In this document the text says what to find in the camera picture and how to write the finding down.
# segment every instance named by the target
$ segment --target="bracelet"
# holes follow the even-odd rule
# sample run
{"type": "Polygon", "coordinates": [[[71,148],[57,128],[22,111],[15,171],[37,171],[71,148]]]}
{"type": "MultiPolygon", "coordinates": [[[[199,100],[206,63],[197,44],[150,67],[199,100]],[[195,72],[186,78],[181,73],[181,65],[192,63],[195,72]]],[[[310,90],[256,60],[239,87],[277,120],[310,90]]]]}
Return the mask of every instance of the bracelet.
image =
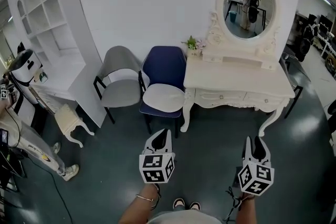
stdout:
{"type": "Polygon", "coordinates": [[[154,201],[153,199],[147,199],[147,198],[145,198],[145,197],[142,197],[142,196],[140,196],[139,194],[137,194],[136,196],[137,196],[138,198],[143,199],[143,200],[146,200],[146,201],[151,201],[151,202],[154,201]]]}

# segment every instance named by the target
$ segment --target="black backpack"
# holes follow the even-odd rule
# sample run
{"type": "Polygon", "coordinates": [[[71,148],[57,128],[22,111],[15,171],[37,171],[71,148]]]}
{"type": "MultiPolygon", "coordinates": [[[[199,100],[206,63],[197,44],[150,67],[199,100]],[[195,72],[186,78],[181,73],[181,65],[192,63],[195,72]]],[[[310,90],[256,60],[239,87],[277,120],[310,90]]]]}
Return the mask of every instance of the black backpack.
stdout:
{"type": "Polygon", "coordinates": [[[251,23],[255,23],[258,18],[258,7],[259,7],[259,0],[250,0],[250,6],[248,8],[248,20],[251,23]]]}

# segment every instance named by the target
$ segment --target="shoe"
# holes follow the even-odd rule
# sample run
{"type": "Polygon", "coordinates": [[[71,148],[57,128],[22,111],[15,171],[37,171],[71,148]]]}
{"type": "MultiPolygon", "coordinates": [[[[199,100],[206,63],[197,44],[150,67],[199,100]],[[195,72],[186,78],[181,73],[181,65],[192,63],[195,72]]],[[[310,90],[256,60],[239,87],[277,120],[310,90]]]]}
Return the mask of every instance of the shoe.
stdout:
{"type": "Polygon", "coordinates": [[[61,150],[61,143],[60,143],[60,142],[55,143],[55,144],[51,147],[51,150],[52,150],[55,154],[59,153],[59,151],[61,150]]]}
{"type": "Polygon", "coordinates": [[[185,202],[182,198],[177,198],[173,203],[173,209],[177,206],[183,206],[185,207],[185,202]]]}
{"type": "Polygon", "coordinates": [[[76,176],[79,172],[79,165],[78,164],[74,164],[70,167],[65,168],[65,173],[63,175],[61,175],[61,177],[65,180],[65,181],[69,181],[70,179],[72,179],[74,176],[76,176]]]}
{"type": "Polygon", "coordinates": [[[194,201],[194,202],[191,203],[189,209],[200,211],[201,210],[201,205],[198,202],[194,201]]]}

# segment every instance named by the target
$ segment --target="flower pot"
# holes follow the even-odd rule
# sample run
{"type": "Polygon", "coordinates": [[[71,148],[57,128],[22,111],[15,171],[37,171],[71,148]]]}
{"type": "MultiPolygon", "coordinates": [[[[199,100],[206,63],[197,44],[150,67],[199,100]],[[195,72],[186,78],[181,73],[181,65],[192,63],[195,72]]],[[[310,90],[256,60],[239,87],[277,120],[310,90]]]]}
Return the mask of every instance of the flower pot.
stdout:
{"type": "Polygon", "coordinates": [[[199,49],[196,49],[196,50],[188,49],[187,55],[188,55],[188,57],[199,57],[201,55],[201,50],[199,50],[199,49]]]}

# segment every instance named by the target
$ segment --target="blue chair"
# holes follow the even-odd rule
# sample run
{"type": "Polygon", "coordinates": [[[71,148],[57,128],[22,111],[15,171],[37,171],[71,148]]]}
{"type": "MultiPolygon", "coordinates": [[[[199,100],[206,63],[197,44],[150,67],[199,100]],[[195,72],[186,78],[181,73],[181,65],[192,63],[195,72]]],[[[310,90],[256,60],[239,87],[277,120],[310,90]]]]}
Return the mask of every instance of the blue chair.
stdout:
{"type": "MultiPolygon", "coordinates": [[[[168,84],[184,91],[183,81],[185,75],[186,60],[183,51],[179,47],[156,46],[151,49],[145,61],[142,64],[142,70],[150,79],[150,85],[161,83],[168,84]]],[[[139,111],[144,114],[147,128],[151,134],[150,117],[160,116],[175,119],[175,137],[179,135],[179,117],[182,109],[167,113],[150,107],[143,101],[139,111]]]]}

